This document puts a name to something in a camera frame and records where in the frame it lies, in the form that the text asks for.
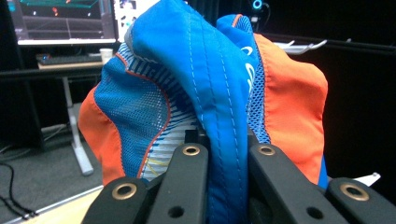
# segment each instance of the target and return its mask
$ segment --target keyboard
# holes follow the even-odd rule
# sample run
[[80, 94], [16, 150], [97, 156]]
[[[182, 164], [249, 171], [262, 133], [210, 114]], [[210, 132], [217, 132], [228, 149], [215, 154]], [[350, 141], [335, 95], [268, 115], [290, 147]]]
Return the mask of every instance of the keyboard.
[[68, 63], [97, 63], [101, 62], [102, 57], [100, 55], [88, 56], [58, 56], [38, 59], [38, 62], [42, 65], [56, 65], [56, 64], [68, 64]]

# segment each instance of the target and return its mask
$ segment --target cloth garment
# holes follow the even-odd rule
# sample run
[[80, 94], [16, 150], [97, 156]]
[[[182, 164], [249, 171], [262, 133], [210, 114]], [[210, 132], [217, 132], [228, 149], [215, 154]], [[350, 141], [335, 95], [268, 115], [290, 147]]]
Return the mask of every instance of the cloth garment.
[[215, 28], [182, 1], [162, 0], [125, 40], [78, 121], [104, 184], [162, 174], [184, 132], [198, 126], [211, 144], [207, 223], [248, 222], [248, 126], [311, 182], [324, 179], [326, 79], [254, 35], [247, 17], [220, 18]]

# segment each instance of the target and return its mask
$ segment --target white cup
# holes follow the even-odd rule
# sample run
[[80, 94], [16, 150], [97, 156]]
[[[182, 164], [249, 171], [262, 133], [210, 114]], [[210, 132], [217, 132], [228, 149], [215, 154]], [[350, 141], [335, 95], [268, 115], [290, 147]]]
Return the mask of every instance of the white cup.
[[102, 63], [107, 63], [113, 57], [113, 49], [99, 49], [102, 56]]

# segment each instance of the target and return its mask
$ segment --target white desk leg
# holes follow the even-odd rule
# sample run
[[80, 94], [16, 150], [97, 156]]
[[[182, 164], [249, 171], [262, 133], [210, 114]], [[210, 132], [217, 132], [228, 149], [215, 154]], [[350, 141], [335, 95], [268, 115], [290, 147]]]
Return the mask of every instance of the white desk leg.
[[63, 77], [64, 82], [64, 95], [67, 102], [67, 113], [69, 114], [70, 126], [72, 128], [73, 142], [72, 146], [78, 160], [79, 168], [83, 175], [90, 175], [93, 173], [93, 168], [87, 154], [85, 153], [84, 147], [81, 144], [78, 133], [77, 119], [73, 111], [72, 96], [70, 94], [69, 80], [67, 77]]

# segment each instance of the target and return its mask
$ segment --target monitor screen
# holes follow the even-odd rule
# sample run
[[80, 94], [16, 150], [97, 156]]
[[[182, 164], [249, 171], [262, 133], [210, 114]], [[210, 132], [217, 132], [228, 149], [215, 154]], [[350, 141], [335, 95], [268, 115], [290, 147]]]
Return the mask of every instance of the monitor screen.
[[19, 45], [114, 43], [112, 0], [7, 0]]
[[117, 21], [118, 41], [123, 42], [128, 28], [142, 13], [159, 0], [114, 0], [115, 19]]

